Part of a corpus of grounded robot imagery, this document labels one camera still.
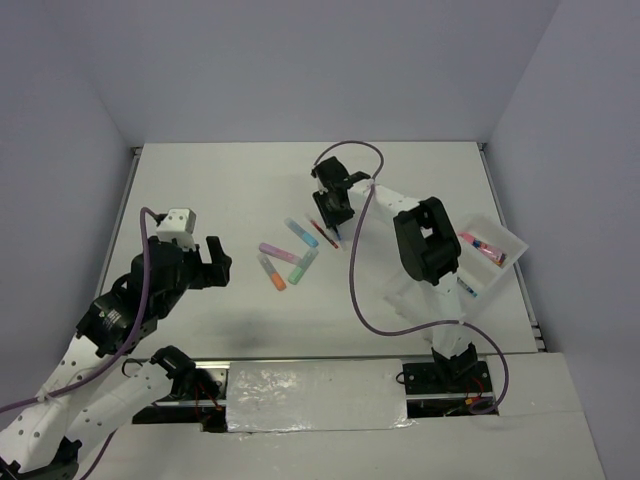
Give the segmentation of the dark blue gel pen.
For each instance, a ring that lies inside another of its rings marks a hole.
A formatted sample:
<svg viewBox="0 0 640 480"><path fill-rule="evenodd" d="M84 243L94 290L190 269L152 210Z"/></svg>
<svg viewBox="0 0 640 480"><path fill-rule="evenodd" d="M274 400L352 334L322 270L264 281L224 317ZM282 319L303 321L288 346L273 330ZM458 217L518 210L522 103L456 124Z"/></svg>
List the dark blue gel pen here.
<svg viewBox="0 0 640 480"><path fill-rule="evenodd" d="M337 226L333 227L333 231L334 231L334 234L335 234L335 237L336 237L336 241L337 241L340 249L343 250L343 251L346 251L344 240L342 238L341 233L339 232L338 227Z"/></svg>

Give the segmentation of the red gel pen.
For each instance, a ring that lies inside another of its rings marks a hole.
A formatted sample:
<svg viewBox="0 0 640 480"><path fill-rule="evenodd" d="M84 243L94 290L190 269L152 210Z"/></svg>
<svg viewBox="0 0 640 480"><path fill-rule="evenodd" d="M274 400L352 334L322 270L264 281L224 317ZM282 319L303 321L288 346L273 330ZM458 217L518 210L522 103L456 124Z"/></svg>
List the red gel pen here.
<svg viewBox="0 0 640 480"><path fill-rule="evenodd" d="M340 245L330 236L330 234L323 227L320 226L320 224L311 215L305 213L305 218L334 249L337 249L337 250L340 249Z"/></svg>

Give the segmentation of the orange highlighter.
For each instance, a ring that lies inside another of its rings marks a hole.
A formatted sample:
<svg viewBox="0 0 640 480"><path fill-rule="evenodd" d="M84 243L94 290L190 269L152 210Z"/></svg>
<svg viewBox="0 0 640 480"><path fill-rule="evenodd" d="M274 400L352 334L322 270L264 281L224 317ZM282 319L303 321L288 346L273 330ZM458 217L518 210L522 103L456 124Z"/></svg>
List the orange highlighter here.
<svg viewBox="0 0 640 480"><path fill-rule="evenodd" d="M286 289L286 283L284 282L281 275L276 270L275 266L272 264L269 257L264 253L259 253L257 255L257 258L261 267L263 268L265 273L268 275L269 280L271 281L273 286L276 288L276 290L284 291Z"/></svg>

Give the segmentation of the light blue gel pen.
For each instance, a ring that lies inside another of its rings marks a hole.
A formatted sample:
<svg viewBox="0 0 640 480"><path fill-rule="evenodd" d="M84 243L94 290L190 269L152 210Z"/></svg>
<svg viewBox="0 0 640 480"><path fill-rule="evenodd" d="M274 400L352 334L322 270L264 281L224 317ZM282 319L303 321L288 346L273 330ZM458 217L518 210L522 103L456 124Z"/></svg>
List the light blue gel pen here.
<svg viewBox="0 0 640 480"><path fill-rule="evenodd" d="M461 278L457 279L457 283L466 291L468 292L471 296L473 296L474 298L476 298L478 296L477 292L475 290L473 290L466 282L464 282Z"/></svg>

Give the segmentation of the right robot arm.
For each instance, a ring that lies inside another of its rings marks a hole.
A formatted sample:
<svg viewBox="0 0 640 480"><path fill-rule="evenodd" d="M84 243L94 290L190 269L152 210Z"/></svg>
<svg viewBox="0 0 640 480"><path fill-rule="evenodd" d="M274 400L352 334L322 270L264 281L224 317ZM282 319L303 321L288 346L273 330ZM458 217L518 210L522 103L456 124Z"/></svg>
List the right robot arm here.
<svg viewBox="0 0 640 480"><path fill-rule="evenodd" d="M436 383L446 391L460 389L476 367L478 356L466 335L471 326L464 319L457 292L462 248L442 201L436 197L423 200L408 197L379 185L362 171L351 174L335 156L317 162L311 176L318 184L312 198L328 228L335 230L354 217L358 219L348 285L361 324L382 337L430 333ZM364 220L369 214L394 233L401 263L396 278L414 282L422 291L426 306L419 317L426 320L424 323L390 331L374 327L364 317L357 301L355 266Z"/></svg>

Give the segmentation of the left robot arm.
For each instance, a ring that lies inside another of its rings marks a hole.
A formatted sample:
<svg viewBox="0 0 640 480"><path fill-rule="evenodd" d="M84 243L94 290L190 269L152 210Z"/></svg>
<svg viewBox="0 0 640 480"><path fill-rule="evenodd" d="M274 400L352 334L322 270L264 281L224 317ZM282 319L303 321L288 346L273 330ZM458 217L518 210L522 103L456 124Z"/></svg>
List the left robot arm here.
<svg viewBox="0 0 640 480"><path fill-rule="evenodd" d="M174 346L157 350L104 394L90 377L117 352L130 354L186 291L229 283L231 258L218 237L207 237L206 244L208 263L198 248L184 251L174 241L151 237L130 272L93 301L35 404L2 431L2 478L71 479L89 453L105 449L116 430L147 405L165 398L219 398L219 383Z"/></svg>

